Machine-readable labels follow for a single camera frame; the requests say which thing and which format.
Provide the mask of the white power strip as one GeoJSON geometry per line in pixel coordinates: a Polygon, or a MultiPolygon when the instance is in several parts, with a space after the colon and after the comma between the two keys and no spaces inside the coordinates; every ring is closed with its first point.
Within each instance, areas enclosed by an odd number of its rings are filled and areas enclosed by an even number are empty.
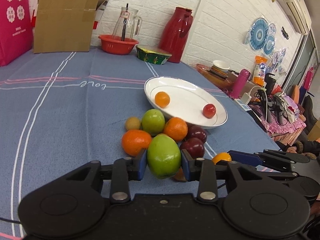
{"type": "Polygon", "coordinates": [[[234,101],[246,112],[250,111],[248,103],[251,101],[251,95],[248,93],[244,93],[240,99],[234,99],[234,101]]]}

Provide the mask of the brown cardboard box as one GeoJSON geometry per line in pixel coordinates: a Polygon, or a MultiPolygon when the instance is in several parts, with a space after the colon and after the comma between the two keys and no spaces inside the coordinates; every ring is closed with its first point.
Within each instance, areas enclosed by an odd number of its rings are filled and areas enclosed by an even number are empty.
{"type": "Polygon", "coordinates": [[[88,52],[96,11],[106,0],[38,0],[33,51],[88,52]]]}

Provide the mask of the large green apple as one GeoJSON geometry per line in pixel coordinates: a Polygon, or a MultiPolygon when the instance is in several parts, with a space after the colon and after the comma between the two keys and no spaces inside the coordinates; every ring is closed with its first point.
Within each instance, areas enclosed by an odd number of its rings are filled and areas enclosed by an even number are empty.
{"type": "Polygon", "coordinates": [[[181,153],[176,142],[165,134],[155,136],[147,150],[151,173],[158,179],[174,176],[181,166],[181,153]]]}

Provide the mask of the small green apple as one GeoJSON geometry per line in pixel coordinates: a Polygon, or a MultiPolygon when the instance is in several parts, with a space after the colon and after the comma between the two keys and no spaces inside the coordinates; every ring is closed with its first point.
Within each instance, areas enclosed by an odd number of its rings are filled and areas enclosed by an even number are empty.
{"type": "Polygon", "coordinates": [[[165,126],[163,113],[158,109],[150,109],[145,112],[141,120],[142,130],[148,132],[151,136],[162,133],[165,126]]]}

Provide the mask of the red plastic basket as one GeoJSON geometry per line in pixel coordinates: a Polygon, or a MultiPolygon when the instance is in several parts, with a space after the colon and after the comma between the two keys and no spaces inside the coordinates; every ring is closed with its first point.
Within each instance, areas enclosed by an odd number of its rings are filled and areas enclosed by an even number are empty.
{"type": "Polygon", "coordinates": [[[102,50],[114,55],[127,55],[139,44],[139,41],[131,38],[125,38],[122,41],[120,36],[99,35],[98,37],[101,40],[102,50]]]}

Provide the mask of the brownish plum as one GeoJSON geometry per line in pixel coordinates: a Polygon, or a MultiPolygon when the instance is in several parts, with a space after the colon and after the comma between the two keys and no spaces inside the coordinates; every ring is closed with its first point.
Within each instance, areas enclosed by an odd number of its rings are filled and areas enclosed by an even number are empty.
{"type": "Polygon", "coordinates": [[[186,182],[186,178],[184,176],[184,173],[183,173],[183,170],[182,168],[180,167],[178,172],[173,176],[173,179],[176,180],[176,181],[180,181],[180,182],[186,182]]]}

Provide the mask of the wall air conditioner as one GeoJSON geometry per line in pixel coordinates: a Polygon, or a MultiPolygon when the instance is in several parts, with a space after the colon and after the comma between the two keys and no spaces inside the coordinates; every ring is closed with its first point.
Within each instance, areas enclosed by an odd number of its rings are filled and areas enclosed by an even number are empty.
{"type": "Polygon", "coordinates": [[[304,0],[277,0],[286,12],[294,29],[301,35],[308,35],[311,29],[311,17],[304,0]]]}

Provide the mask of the small orange kumquat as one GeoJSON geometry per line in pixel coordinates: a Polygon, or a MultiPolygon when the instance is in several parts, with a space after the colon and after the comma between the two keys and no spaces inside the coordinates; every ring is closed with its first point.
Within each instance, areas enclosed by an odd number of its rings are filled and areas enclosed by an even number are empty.
{"type": "Polygon", "coordinates": [[[166,92],[158,92],[155,95],[155,104],[161,108],[165,108],[170,103],[170,96],[166,92]]]}

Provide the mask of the glass pitcher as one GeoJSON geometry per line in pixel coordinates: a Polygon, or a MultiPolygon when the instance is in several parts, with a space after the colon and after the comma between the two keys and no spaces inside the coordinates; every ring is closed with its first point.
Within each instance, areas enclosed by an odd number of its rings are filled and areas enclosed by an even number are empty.
{"type": "MultiPolygon", "coordinates": [[[[113,30],[113,36],[120,36],[123,29],[125,7],[121,8],[120,16],[116,22],[113,30]]],[[[126,35],[125,38],[135,38],[139,35],[140,28],[142,26],[142,18],[138,15],[138,10],[129,7],[127,13],[126,35]]]]}

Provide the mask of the yellow orange fruit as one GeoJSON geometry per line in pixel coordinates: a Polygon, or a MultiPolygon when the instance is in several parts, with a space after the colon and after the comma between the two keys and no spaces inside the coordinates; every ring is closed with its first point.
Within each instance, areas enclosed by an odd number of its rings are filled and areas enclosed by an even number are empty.
{"type": "Polygon", "coordinates": [[[217,154],[213,159],[212,159],[212,162],[216,165],[218,162],[220,161],[227,161],[227,162],[230,162],[232,161],[232,158],[230,156],[229,153],[227,152],[221,152],[219,154],[217,154]]]}

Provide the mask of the red cherry tomato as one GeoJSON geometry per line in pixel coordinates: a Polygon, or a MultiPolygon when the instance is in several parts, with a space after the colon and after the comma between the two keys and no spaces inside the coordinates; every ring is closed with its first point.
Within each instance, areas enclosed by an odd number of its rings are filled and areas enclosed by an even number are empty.
{"type": "Polygon", "coordinates": [[[204,106],[203,110],[202,110],[202,114],[208,118],[208,119],[211,119],[215,116],[216,114],[216,107],[209,103],[207,105],[204,106]]]}

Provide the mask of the brown longan front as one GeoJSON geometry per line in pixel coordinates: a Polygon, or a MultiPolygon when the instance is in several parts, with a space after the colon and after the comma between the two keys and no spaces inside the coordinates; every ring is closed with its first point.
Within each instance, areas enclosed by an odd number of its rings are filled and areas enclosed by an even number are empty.
{"type": "Polygon", "coordinates": [[[141,121],[136,116],[129,117],[125,122],[125,129],[130,130],[139,130],[141,129],[141,121]]]}

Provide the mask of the pink water bottle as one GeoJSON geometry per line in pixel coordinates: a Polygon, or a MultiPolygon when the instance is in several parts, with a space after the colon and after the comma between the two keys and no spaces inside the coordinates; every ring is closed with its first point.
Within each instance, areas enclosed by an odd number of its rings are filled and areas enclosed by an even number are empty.
{"type": "Polygon", "coordinates": [[[250,72],[246,69],[242,69],[229,92],[229,97],[232,99],[237,99],[250,77],[250,72]]]}

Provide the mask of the dark plum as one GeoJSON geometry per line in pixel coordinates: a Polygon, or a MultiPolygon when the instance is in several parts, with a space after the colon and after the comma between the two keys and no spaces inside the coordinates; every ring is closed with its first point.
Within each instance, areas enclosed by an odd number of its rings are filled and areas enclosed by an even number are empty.
{"type": "Polygon", "coordinates": [[[193,125],[188,127],[188,133],[185,137],[186,140],[190,138],[197,138],[201,140],[203,143],[205,143],[207,141],[207,133],[200,126],[193,125]]]}
{"type": "Polygon", "coordinates": [[[193,159],[203,158],[204,144],[198,138],[190,138],[180,145],[180,150],[186,150],[193,159]]]}

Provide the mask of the orange tangerine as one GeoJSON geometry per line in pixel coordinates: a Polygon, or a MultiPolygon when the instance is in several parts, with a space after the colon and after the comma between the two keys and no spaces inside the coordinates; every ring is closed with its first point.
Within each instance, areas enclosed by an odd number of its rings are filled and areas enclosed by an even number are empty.
{"type": "Polygon", "coordinates": [[[135,157],[142,149],[147,149],[151,141],[152,137],[149,133],[143,130],[132,129],[123,135],[121,146],[126,154],[135,157]]]}
{"type": "Polygon", "coordinates": [[[176,142],[182,141],[188,134],[187,123],[178,117],[170,118],[164,126],[163,133],[176,142]]]}

